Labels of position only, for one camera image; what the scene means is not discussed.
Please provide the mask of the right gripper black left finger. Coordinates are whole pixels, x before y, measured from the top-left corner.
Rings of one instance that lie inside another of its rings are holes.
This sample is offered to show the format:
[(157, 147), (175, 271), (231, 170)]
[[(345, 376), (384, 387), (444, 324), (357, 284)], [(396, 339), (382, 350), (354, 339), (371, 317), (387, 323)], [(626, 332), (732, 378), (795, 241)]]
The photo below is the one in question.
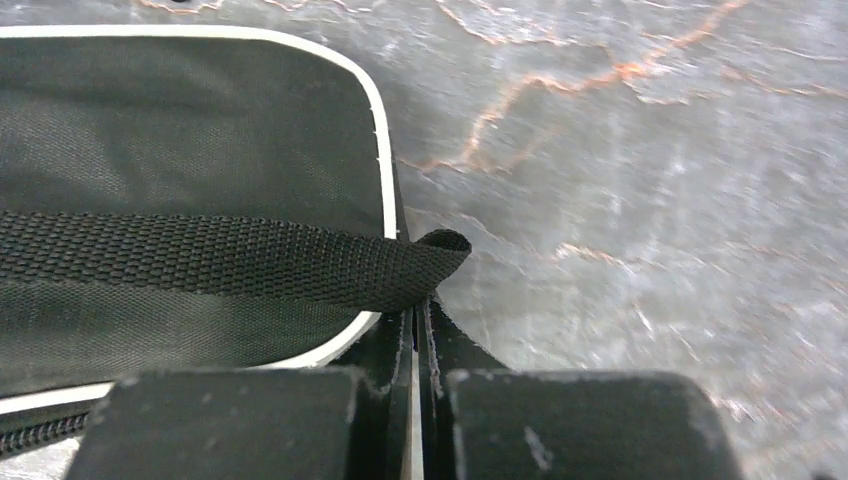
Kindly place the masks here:
[(398, 479), (410, 313), (385, 315), (326, 367), (155, 372), (91, 413), (70, 479)]

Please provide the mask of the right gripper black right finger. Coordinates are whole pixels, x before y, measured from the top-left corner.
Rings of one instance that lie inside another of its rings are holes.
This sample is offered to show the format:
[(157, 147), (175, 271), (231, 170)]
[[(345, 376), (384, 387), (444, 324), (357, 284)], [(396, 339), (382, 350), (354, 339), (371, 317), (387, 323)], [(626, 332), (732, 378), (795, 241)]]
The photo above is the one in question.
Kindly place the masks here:
[(420, 308), (428, 479), (738, 479), (706, 393), (664, 371), (506, 368)]

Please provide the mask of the black sport racket bag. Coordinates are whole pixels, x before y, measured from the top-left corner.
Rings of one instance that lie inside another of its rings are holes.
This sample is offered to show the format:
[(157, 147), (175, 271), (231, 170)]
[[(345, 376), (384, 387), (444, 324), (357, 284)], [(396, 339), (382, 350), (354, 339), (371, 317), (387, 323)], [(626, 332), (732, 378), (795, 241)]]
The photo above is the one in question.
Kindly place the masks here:
[(1, 454), (79, 436), (122, 376), (322, 366), (464, 263), (408, 237), (382, 95), (223, 25), (1, 30)]

